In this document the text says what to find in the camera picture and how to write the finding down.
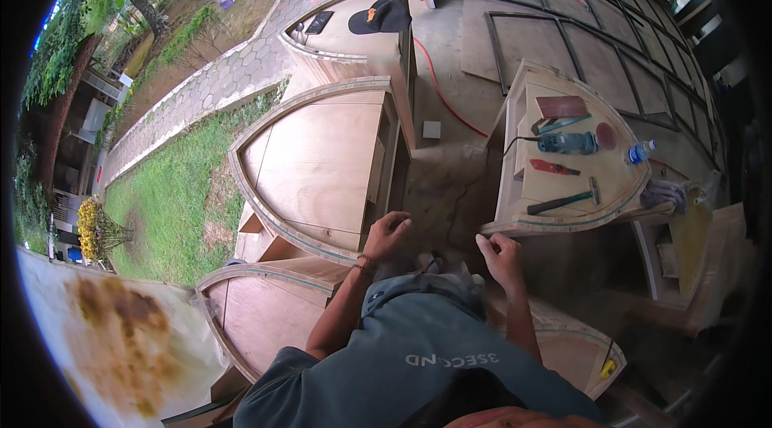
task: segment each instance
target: man's hand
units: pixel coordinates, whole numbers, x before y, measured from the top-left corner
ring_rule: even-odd
[[[410,227],[410,213],[391,211],[378,219],[370,227],[368,241],[364,243],[362,254],[373,262],[378,262],[397,247],[400,238]]]
[[[490,239],[478,233],[475,240],[488,265],[488,271],[501,284],[509,297],[523,282],[523,271],[520,268],[520,244],[498,232],[490,236]]]

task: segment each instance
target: paved walkway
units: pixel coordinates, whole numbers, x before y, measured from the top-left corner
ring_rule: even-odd
[[[294,66],[276,38],[277,28],[313,4],[312,0],[276,0],[251,38],[163,97],[111,149],[103,166],[100,192],[192,124],[218,110],[252,101],[275,87]]]

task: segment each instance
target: hammer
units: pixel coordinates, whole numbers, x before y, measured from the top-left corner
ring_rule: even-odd
[[[597,191],[597,184],[595,183],[595,177],[590,177],[590,190],[587,192],[578,193],[571,197],[563,197],[562,199],[555,199],[554,201],[547,201],[542,203],[535,203],[528,206],[528,215],[536,215],[539,212],[549,211],[550,209],[557,209],[567,203],[581,201],[582,199],[592,198],[592,204],[598,205],[601,202],[601,194]]]

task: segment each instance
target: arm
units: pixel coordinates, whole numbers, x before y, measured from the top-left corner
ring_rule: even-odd
[[[495,233],[490,239],[477,234],[475,240],[488,265],[488,271],[507,293],[507,341],[525,349],[541,363],[520,267],[520,244],[501,233]]]
[[[319,317],[306,342],[306,352],[322,360],[345,348],[351,333],[357,328],[364,295],[373,282],[374,263],[397,247],[399,239],[410,227],[410,214],[389,212],[370,227],[357,264],[338,288],[335,297]]]

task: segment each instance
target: water bottle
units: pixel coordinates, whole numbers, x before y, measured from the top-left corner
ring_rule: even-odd
[[[637,144],[630,147],[630,150],[628,150],[627,158],[625,160],[627,160],[628,163],[632,165],[641,163],[651,156],[651,151],[655,148],[657,148],[657,143],[654,140],[649,140],[648,142],[638,142]]]

